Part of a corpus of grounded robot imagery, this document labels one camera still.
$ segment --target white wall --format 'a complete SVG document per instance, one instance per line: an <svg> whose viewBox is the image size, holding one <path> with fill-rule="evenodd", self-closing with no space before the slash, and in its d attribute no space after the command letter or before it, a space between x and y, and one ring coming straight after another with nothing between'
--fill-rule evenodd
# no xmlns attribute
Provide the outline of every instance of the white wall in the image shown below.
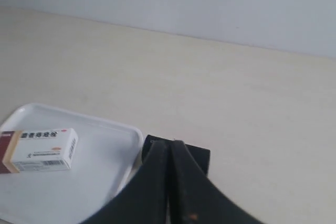
<svg viewBox="0 0 336 224"><path fill-rule="evenodd" d="M336 57L335 0L0 0L0 4Z"/></svg>

